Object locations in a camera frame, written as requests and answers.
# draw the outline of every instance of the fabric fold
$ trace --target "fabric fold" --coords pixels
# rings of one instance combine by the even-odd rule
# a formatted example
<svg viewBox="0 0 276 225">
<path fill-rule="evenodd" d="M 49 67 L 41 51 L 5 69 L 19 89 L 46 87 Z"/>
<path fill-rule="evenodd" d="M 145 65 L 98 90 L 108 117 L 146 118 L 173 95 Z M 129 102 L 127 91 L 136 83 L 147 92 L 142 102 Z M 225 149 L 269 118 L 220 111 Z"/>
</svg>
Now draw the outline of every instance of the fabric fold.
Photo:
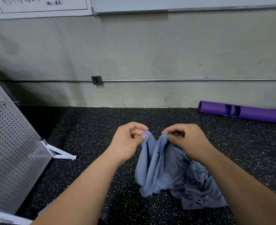
<svg viewBox="0 0 276 225">
<path fill-rule="evenodd" d="M 142 197 L 169 189 L 174 197 L 181 200 L 184 209 L 227 206 L 207 169 L 167 141 L 167 133 L 158 141 L 149 131 L 143 134 L 147 137 L 142 143 L 135 171 Z"/>
</svg>

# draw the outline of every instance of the blue cloth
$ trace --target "blue cloth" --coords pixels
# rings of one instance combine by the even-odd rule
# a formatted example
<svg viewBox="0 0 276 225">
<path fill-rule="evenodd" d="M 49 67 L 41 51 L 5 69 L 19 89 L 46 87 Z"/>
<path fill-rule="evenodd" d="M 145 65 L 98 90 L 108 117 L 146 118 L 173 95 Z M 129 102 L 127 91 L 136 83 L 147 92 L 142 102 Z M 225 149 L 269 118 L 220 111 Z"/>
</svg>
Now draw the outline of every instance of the blue cloth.
<svg viewBox="0 0 276 225">
<path fill-rule="evenodd" d="M 167 133 L 158 141 L 149 131 L 143 134 L 147 137 L 142 143 L 135 171 L 142 197 L 169 189 L 174 197 L 181 200 L 184 209 L 227 206 L 207 169 L 169 143 Z"/>
</svg>

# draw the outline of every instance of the purple tube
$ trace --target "purple tube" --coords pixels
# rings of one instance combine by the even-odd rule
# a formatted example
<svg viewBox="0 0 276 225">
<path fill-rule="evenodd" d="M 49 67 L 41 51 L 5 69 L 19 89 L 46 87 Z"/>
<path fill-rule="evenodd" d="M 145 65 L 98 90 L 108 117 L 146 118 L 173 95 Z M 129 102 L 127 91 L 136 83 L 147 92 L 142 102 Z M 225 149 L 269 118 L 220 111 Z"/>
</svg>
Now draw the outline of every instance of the purple tube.
<svg viewBox="0 0 276 225">
<path fill-rule="evenodd" d="M 200 113 L 276 123 L 276 109 L 200 101 L 198 111 Z"/>
</svg>

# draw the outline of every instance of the person's left arm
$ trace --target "person's left arm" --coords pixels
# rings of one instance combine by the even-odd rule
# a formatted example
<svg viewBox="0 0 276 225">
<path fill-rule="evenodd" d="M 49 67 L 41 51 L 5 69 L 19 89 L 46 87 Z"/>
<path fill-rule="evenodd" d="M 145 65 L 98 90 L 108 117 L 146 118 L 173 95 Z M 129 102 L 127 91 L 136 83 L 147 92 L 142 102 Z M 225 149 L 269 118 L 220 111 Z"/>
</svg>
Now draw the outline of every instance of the person's left arm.
<svg viewBox="0 0 276 225">
<path fill-rule="evenodd" d="M 47 207 L 31 225 L 97 224 L 113 176 L 144 141 L 148 128 L 137 122 L 118 127 L 107 150 Z"/>
</svg>

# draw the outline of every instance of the perforated metal panel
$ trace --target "perforated metal panel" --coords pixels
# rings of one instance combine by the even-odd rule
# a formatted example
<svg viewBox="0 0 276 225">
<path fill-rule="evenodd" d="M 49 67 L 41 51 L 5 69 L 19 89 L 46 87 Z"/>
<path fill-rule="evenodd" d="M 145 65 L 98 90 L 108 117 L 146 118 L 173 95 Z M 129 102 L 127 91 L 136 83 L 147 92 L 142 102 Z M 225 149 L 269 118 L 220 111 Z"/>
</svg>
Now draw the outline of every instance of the perforated metal panel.
<svg viewBox="0 0 276 225">
<path fill-rule="evenodd" d="M 0 211 L 14 214 L 51 159 L 0 86 Z"/>
</svg>

